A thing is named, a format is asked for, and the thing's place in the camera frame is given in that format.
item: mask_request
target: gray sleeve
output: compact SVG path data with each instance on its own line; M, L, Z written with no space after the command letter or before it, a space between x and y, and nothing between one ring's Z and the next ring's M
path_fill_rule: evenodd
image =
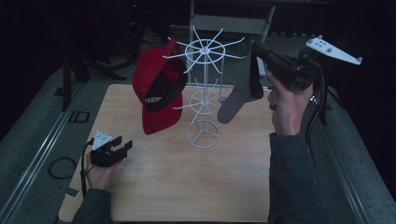
M304 134L270 134L268 223L330 223L320 199L318 174Z
M72 223L113 223L110 209L110 192L102 189L89 189Z

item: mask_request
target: white controller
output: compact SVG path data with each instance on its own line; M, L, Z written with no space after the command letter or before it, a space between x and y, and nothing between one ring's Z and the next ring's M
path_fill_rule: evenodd
M323 40L321 35L319 37L306 41L305 44L309 48L314 49L322 54L325 54L329 57L333 57L348 63L354 63L359 65L361 64L362 61L362 57L359 58L352 57L351 55L343 52L339 48Z
M110 142L113 139L112 136L101 133L99 131L96 132L95 138L93 139L92 150L96 150L104 144Z

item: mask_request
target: red cap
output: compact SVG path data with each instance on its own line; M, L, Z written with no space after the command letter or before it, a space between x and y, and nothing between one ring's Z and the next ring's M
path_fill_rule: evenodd
M142 103L142 123L145 134L167 129L178 122L183 106L182 91L187 83L186 64L180 58L166 59L176 45L171 40L166 47L144 51L137 59L132 85Z

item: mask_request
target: hand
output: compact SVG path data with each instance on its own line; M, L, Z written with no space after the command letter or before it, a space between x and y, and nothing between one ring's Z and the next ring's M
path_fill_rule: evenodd
M295 135L301 131L301 123L306 107L313 94L311 84L304 91L289 91L271 71L267 71L268 80L274 84L274 90L268 95L268 101L274 110L272 122L276 135Z
M88 184L90 185L90 188L108 190L111 186L114 172L116 171L116 168L120 165L121 161L115 163L110 167L99 167L92 165L91 152L88 153L85 157L87 161L85 173L87 174Z

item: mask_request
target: black device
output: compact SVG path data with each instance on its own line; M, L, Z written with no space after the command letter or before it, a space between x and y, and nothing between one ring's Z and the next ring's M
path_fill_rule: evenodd
M110 167L113 164L122 161L128 156L128 150L133 146L133 141L127 142L124 147L113 151L111 148L116 147L122 142L122 137L117 137L113 141L107 142L96 150L91 151L91 163L100 167Z
M260 42L254 42L252 55L261 58L267 69L290 91L303 91L320 75L320 66L313 59L316 52L306 47L296 59L281 55Z

